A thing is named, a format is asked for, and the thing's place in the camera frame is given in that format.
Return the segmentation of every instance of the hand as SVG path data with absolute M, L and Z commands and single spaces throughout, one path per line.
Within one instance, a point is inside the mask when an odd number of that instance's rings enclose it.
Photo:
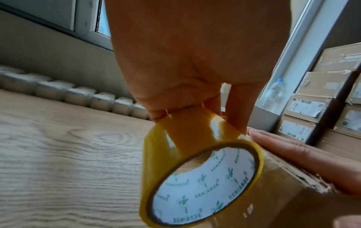
M 247 128 L 247 134 L 266 150 L 311 173 L 319 174 L 352 195 L 361 197 L 361 162 L 338 157 L 304 143 L 253 128 Z M 361 228 L 361 215 L 340 217 L 334 221 L 334 227 Z
M 106 0 L 112 43 L 125 81 L 158 121 L 202 105 L 246 131 L 290 32 L 289 0 Z

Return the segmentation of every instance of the wood grain surface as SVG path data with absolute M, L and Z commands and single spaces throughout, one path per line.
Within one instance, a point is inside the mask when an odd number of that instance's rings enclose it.
M 0 227 L 146 227 L 141 152 L 153 125 L 0 89 Z

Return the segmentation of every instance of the yellow tape roll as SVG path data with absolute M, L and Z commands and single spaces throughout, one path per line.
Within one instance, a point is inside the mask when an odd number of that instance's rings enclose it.
M 200 167 L 172 174 L 198 155 Z M 140 216 L 150 227 L 190 227 L 219 213 L 261 173 L 260 147 L 223 118 L 201 107 L 172 113 L 144 140 Z

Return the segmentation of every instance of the tape roll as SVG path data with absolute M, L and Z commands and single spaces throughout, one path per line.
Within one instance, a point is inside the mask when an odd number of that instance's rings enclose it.
M 201 166 L 175 174 L 200 154 Z M 221 212 L 261 173 L 260 147 L 201 107 L 168 115 L 144 140 L 140 216 L 150 227 L 190 227 Z

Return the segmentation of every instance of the tape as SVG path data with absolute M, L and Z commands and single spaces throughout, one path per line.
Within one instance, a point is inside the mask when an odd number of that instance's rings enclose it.
M 179 167 L 213 151 L 201 166 Z M 201 107 L 168 115 L 144 140 L 140 216 L 153 228 L 190 227 L 249 190 L 263 167 L 260 147 Z

